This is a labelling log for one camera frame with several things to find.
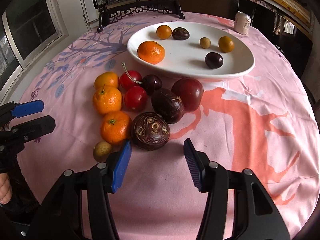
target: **blue gripper pad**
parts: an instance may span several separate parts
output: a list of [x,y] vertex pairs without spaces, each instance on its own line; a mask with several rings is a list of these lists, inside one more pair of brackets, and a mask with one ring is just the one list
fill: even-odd
[[31,101],[28,103],[17,105],[12,111],[12,116],[17,118],[27,116],[29,114],[39,113],[44,109],[44,103],[41,100]]
[[131,157],[131,151],[132,151],[131,142],[128,140],[123,146],[123,148],[121,149],[121,153],[120,153],[121,155],[113,171],[113,181],[111,184],[111,190],[113,191],[113,193],[116,193],[116,191],[122,185],[122,181]]
[[188,168],[193,180],[193,184],[199,191],[202,188],[202,170],[199,167],[200,163],[196,159],[196,150],[190,139],[186,139],[183,143],[183,154],[186,158]]

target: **screw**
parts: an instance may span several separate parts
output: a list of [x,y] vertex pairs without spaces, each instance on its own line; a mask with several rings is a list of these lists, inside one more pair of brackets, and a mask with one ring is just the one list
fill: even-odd
[[216,162],[210,162],[210,163],[209,163],[209,166],[210,166],[210,168],[216,169],[216,168],[219,167],[219,164],[216,163]]
[[97,165],[99,169],[104,169],[106,166],[107,166],[106,163],[98,163]]
[[70,176],[72,174],[72,170],[66,170],[63,174],[64,176]]
[[244,169],[244,174],[246,174],[246,175],[252,175],[253,174],[253,172],[252,172],[252,170],[250,170],[250,169]]

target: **white can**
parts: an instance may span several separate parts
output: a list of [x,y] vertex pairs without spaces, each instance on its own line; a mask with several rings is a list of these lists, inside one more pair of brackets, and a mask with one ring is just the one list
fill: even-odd
[[235,19],[235,25],[233,26],[233,29],[237,33],[241,33],[243,35],[248,35],[250,23],[251,23],[251,18],[249,15],[247,15],[243,12],[237,12],[236,19]]

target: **tablecloth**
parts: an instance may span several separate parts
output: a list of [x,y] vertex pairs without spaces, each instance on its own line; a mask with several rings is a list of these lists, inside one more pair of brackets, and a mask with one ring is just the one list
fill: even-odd
[[[228,19],[195,13],[185,17],[238,37],[256,64],[241,78],[203,83],[201,106],[170,125],[170,141],[163,148],[146,152],[133,147],[123,185],[110,195],[120,239],[196,238],[207,194],[193,185],[182,150],[186,138],[226,169],[252,169],[293,237],[313,212],[320,189],[320,137],[306,92],[284,55],[257,29],[251,27],[243,36],[232,30]],[[48,114],[56,121],[52,134],[26,143],[18,154],[21,171],[40,202],[64,170],[84,171],[96,164],[92,149],[101,140],[102,117],[92,106],[95,78],[105,71],[120,76],[123,61],[142,76],[152,73],[129,56],[126,43],[136,31],[167,21],[181,20],[143,12],[102,33],[93,29],[54,57],[25,91],[20,102],[41,99],[44,110],[15,119],[12,125]],[[165,88],[175,82],[160,77]],[[150,101],[145,111],[152,111]],[[132,119],[137,115],[127,113]],[[225,237],[231,235],[233,223],[232,192],[229,197]],[[85,234],[90,235],[87,226]]]

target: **oval plate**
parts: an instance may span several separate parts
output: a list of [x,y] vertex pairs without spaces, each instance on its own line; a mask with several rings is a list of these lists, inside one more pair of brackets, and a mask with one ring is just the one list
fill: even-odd
[[[177,41],[172,36],[161,40],[156,35],[160,25],[168,25],[172,30],[183,27],[188,30],[190,37],[184,41]],[[228,36],[233,40],[235,48],[232,52],[223,53],[218,47],[218,41],[222,36]],[[199,41],[202,37],[210,39],[210,48],[200,47]],[[163,46],[164,60],[156,65],[141,60],[137,55],[137,49],[144,41],[156,41]],[[169,77],[194,77],[208,81],[225,80],[246,75],[254,67],[254,56],[241,40],[223,30],[193,22],[164,22],[145,27],[131,36],[127,49],[136,61]],[[209,52],[217,52],[223,57],[222,67],[210,69],[206,65],[204,59]]]

